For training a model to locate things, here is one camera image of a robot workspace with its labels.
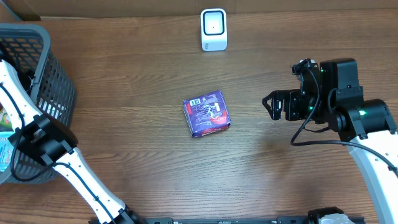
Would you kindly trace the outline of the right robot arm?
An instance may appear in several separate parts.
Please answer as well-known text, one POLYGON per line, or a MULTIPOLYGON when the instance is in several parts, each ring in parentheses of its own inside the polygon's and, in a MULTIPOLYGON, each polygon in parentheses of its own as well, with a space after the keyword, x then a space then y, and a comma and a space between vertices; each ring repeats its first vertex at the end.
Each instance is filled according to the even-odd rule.
POLYGON ((262 100, 271 119, 303 123, 290 140, 293 146, 346 146, 371 196, 378 220, 397 223, 397 124, 387 104, 365 100, 353 58, 316 63, 310 58, 291 66, 300 88, 274 90, 262 100), (298 142, 309 122, 325 124, 323 131, 337 140, 298 142))

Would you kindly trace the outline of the green yellow snack packet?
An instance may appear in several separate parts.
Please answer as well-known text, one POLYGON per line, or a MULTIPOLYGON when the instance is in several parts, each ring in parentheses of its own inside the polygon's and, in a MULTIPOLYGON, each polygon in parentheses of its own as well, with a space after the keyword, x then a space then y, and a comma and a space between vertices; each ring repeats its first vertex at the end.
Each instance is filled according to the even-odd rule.
POLYGON ((1 131, 12 131, 11 119, 4 108, 1 109, 0 116, 1 116, 1 122, 0 122, 1 131))

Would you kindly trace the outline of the purple Carefree pad pack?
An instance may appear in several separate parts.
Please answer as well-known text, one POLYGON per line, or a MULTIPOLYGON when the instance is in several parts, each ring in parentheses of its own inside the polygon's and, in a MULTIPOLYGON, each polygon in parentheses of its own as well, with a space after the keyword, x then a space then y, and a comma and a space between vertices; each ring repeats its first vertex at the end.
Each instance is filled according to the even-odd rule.
POLYGON ((193 138, 228 129, 231 118, 222 91, 183 100, 183 110, 193 138))

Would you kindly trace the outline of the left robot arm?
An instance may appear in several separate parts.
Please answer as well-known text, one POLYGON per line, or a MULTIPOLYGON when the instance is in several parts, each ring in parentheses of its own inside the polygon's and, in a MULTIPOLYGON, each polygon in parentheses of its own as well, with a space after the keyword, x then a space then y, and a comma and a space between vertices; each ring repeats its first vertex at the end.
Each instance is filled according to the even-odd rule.
POLYGON ((74 186, 94 211, 98 223, 145 223, 90 169, 70 129, 36 107, 19 80, 20 74, 12 57, 2 47, 1 104, 14 130, 8 140, 14 152, 20 151, 43 167, 27 180, 35 180, 53 169, 74 186))

